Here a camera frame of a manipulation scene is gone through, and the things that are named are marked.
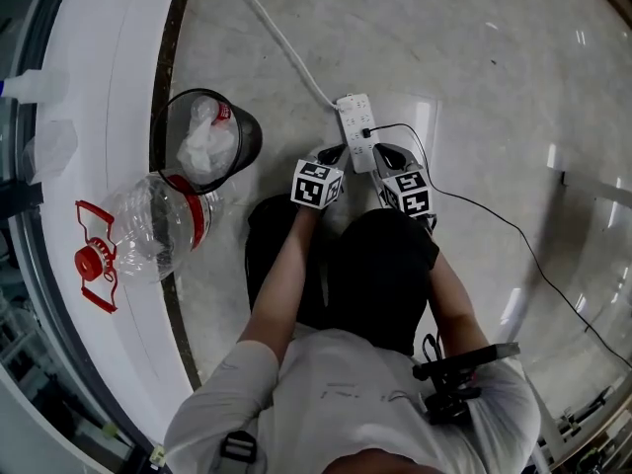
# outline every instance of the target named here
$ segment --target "white t-shirt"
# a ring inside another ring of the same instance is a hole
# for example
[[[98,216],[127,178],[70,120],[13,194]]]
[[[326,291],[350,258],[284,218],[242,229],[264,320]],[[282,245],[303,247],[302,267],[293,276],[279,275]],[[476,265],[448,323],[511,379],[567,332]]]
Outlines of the white t-shirt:
[[[472,426],[430,425],[413,362],[348,332],[293,341],[281,369],[265,345],[238,343],[176,414],[165,438],[174,474],[207,474],[229,432],[256,437],[249,473],[321,474],[341,456],[382,449],[448,473],[519,473],[539,435],[540,415],[519,363],[504,359],[476,372],[480,398]]]

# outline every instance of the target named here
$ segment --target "marble floor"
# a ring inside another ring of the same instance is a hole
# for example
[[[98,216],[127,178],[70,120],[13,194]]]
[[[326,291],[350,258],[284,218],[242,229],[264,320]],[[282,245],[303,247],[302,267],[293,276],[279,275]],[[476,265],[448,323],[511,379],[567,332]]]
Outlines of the marble floor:
[[[260,1],[332,100],[367,93],[378,124],[414,124],[415,106],[430,101],[435,183],[517,223],[550,278],[630,355],[632,215],[619,206],[610,220],[612,202],[563,189],[559,172],[632,186],[632,37],[605,0]],[[222,187],[223,217],[177,275],[204,381],[249,315],[249,212],[288,191],[297,158],[341,135],[245,0],[189,0],[172,93],[194,87],[250,112],[265,137],[255,164]],[[515,230],[457,199],[435,195],[434,207],[437,242],[485,333],[519,340],[554,416],[624,373],[541,281]],[[342,230],[363,209],[347,199],[327,222]],[[418,337],[434,331],[427,314]]]

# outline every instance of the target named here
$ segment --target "power strip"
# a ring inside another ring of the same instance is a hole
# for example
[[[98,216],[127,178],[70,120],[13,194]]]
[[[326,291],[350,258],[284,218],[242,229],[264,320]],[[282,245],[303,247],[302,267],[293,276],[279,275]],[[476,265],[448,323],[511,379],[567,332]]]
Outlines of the power strip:
[[[377,166],[373,158],[373,146],[379,142],[377,131],[372,132],[369,138],[362,136],[363,129],[375,128],[368,97],[365,93],[347,95],[338,99],[336,104],[339,107],[340,123],[351,151],[355,172],[361,174],[375,170]]]

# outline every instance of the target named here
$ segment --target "red bottle cap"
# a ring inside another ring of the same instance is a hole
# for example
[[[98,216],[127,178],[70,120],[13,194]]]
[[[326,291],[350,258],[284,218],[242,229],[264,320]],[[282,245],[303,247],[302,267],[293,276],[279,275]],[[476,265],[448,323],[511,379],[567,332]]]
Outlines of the red bottle cap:
[[[95,280],[103,273],[103,261],[92,246],[84,246],[75,253],[75,267],[86,281]]]

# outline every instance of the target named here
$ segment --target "person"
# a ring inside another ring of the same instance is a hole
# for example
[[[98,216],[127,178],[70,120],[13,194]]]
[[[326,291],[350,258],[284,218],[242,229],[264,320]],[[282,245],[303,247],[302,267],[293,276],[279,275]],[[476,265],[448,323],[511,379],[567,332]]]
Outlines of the person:
[[[467,401],[468,425],[431,425],[421,412],[418,396],[434,389],[413,377],[411,355],[427,303],[446,356],[489,345],[427,224],[394,209],[354,221],[327,255],[325,305],[326,245],[310,250],[319,216],[287,196],[265,200],[250,216],[252,315],[174,417],[165,439],[172,471],[521,472],[540,417],[515,359],[477,369],[482,393]],[[296,329],[297,322],[310,328]],[[256,440],[252,464],[220,454],[235,431]]]

